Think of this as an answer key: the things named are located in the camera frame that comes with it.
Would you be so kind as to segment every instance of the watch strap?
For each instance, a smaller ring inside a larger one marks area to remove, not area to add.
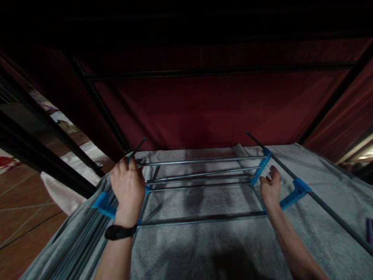
[[[105,231],[105,238],[109,240],[119,240],[127,237],[132,237],[137,229],[137,224],[131,228],[125,228],[120,225],[111,225]]]

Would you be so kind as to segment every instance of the hand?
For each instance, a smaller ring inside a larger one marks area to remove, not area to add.
[[[132,157],[127,164],[127,158],[118,162],[110,172],[110,181],[119,205],[114,224],[131,228],[139,219],[141,205],[145,194],[145,179],[142,169],[137,169]]]
[[[280,206],[280,190],[281,190],[281,177],[277,168],[273,165],[270,167],[269,175],[266,178],[260,177],[260,193],[264,201],[265,207]]]

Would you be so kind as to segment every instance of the red curtain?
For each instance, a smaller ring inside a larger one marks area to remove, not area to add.
[[[266,42],[91,51],[77,57],[94,73],[172,70],[354,61],[369,43],[370,39]],[[114,161],[122,156],[114,135],[59,51],[26,45],[4,51],[102,151]],[[346,73],[117,80],[95,86],[133,147],[144,136],[148,140],[143,150],[255,145],[246,130],[265,145],[280,145],[300,138]]]
[[[305,142],[305,146],[337,162],[363,141],[373,125],[373,60]]]

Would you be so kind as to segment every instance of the white cloth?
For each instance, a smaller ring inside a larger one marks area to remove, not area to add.
[[[365,237],[365,219],[373,217],[372,186],[300,145],[268,148],[361,237]],[[237,145],[233,148],[138,152],[136,158],[158,162],[256,155],[262,155],[259,147]],[[242,161],[243,166],[258,163],[259,160]],[[262,175],[268,174],[270,165],[280,171],[282,199],[294,189],[292,178],[272,159]],[[161,166],[157,178],[233,168],[239,168],[235,161],[165,165]],[[154,170],[155,166],[144,167],[146,180],[151,179]],[[99,184],[100,188],[110,184],[107,178]],[[168,184],[166,187],[180,185]],[[88,208],[93,200],[83,203],[75,213]],[[154,192],[149,197],[143,223],[259,210],[261,206],[248,186]],[[371,279],[373,258],[310,196],[289,207],[285,214],[331,279]],[[56,245],[56,242],[69,237],[82,215],[73,214],[71,218],[70,225],[61,229],[55,243],[50,242],[49,248],[47,246],[37,257],[24,278],[39,275],[48,263],[53,262],[51,256],[64,250],[64,245]],[[103,242],[102,238],[88,264],[92,264],[91,260],[96,258]],[[131,278],[291,279],[291,275],[271,224],[264,218],[140,229],[132,251]]]
[[[109,158],[98,149],[92,141],[83,144],[80,148],[96,163],[103,165],[109,160]],[[61,157],[61,159],[86,178],[92,185],[96,186],[100,181],[100,176],[98,176],[93,169],[85,165],[85,163],[83,163],[73,152],[68,152]],[[87,200],[47,173],[42,172],[40,176],[53,201],[67,215],[70,216],[80,204]]]

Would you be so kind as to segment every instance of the left hand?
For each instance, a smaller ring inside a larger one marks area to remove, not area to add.
[[[132,157],[127,164],[127,158],[118,162],[110,173],[110,181],[119,205],[114,224],[131,228],[139,219],[145,194],[145,179],[142,169],[137,168]]]

